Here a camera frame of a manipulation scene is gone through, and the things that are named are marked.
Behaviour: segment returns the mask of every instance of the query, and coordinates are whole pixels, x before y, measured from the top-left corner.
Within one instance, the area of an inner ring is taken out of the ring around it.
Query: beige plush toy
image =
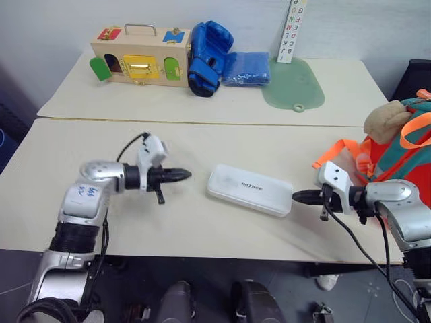
[[[411,113],[398,100],[379,106],[364,123],[364,132],[379,145],[389,143],[410,119]]]

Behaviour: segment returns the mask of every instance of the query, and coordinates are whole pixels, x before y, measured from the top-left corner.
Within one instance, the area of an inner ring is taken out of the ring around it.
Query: black cable
[[[336,216],[334,214],[334,212],[332,212],[332,210],[329,208],[329,204],[328,202],[324,202],[323,205],[325,206],[326,211],[330,214],[330,216],[332,216],[332,218],[338,223],[340,224],[340,226],[342,226],[344,228],[344,230],[347,231],[347,233],[350,235],[350,237],[352,237],[353,241],[355,242],[356,246],[359,248],[359,250],[361,250],[361,253],[363,253],[363,255],[378,269],[378,271],[380,271],[380,273],[383,274],[383,276],[386,277],[386,273],[385,271],[377,264],[377,262],[374,261],[373,258],[371,258],[371,256],[365,251],[365,249],[361,246],[361,243],[359,243],[357,237],[355,236],[355,234],[351,231],[351,229],[342,221],[338,218],[338,216]]]
[[[108,223],[108,209],[107,209],[105,218],[103,221],[103,226],[102,226],[102,247],[100,249],[100,258],[98,261],[96,272],[94,273],[94,276],[93,276],[93,282],[90,287],[90,292],[88,293],[89,306],[91,306],[92,304],[94,289],[96,288],[97,280],[100,276],[100,273],[102,272],[102,265],[106,256],[106,251],[108,250],[108,245],[109,245],[109,223]]]
[[[132,140],[130,140],[130,141],[128,142],[128,144],[127,144],[127,145],[125,145],[125,146],[124,146],[124,148],[120,151],[120,153],[119,153],[119,155],[118,155],[118,157],[117,157],[117,159],[116,159],[116,162],[119,162],[119,161],[120,161],[121,156],[123,156],[124,152],[125,152],[125,151],[130,147],[130,145],[131,145],[132,143],[134,143],[134,142],[135,142],[136,140],[138,140],[140,137],[143,137],[143,138],[145,139],[145,138],[147,138],[149,135],[150,135],[149,133],[140,133],[140,134],[138,134],[138,136],[136,136],[135,138],[133,138]]]
[[[393,290],[396,296],[404,303],[405,306],[411,311],[416,318],[419,318],[418,311],[414,308],[414,306],[410,303],[408,298],[394,285],[391,279],[391,256],[389,254],[389,243],[388,243],[388,235],[386,232],[385,223],[383,222],[380,214],[376,214],[377,220],[380,223],[380,227],[382,228],[383,233],[383,242],[385,243],[385,254],[386,254],[386,280],[388,281],[389,286]]]
[[[380,267],[377,262],[371,258],[371,256],[367,253],[367,251],[365,251],[365,249],[362,247],[361,243],[359,243],[357,237],[355,236],[355,234],[353,233],[353,231],[342,221],[339,219],[338,216],[336,216],[334,214],[334,212],[332,212],[332,210],[329,207],[329,203],[325,200],[325,197],[323,197],[323,206],[325,207],[326,211],[328,212],[328,214],[338,223],[340,224],[340,226],[342,226],[344,228],[344,230],[346,230],[346,232],[350,235],[350,237],[353,239],[353,241],[355,242],[355,245],[359,248],[359,250],[361,251],[361,253],[377,268],[377,270],[387,279],[387,274],[386,272],[382,269],[382,267]],[[387,246],[387,234],[386,234],[386,229],[385,229],[385,224],[383,224],[383,229],[385,230],[384,233],[384,237],[386,240],[385,243],[385,249],[387,249],[387,257],[386,257],[386,264],[387,264],[387,270],[388,270],[388,260],[389,260],[389,245]],[[405,304],[405,306],[407,306],[407,308],[409,309],[409,311],[416,317],[419,318],[419,314],[418,311],[416,311],[416,309],[414,308],[414,306],[405,298],[404,294],[402,294],[400,292],[400,290],[398,288],[396,288],[396,286],[393,285],[392,281],[389,282],[389,286],[391,287],[391,289],[394,291],[394,293],[400,298],[400,300]]]
[[[78,323],[69,305],[63,300],[53,297],[42,298],[28,304],[19,312],[16,322],[20,323],[24,318],[36,312],[45,313],[62,323]]]

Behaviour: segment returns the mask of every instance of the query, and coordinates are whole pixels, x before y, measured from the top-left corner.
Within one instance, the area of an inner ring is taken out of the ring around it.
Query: wooden lock box
[[[90,66],[100,81],[188,87],[190,30],[125,24],[91,42]]]

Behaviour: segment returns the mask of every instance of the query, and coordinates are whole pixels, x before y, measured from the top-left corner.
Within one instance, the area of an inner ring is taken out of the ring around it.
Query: blue towel
[[[231,52],[226,55],[222,83],[227,86],[262,86],[269,84],[267,52]]]

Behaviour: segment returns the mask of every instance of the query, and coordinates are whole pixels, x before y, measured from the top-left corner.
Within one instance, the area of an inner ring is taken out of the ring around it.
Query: green door
[[[166,57],[164,59],[164,71],[169,81],[179,81],[181,79],[180,65],[173,57]]]
[[[112,76],[108,65],[100,57],[94,57],[90,59],[90,67],[92,68],[94,74],[96,74],[99,81],[104,81]]]

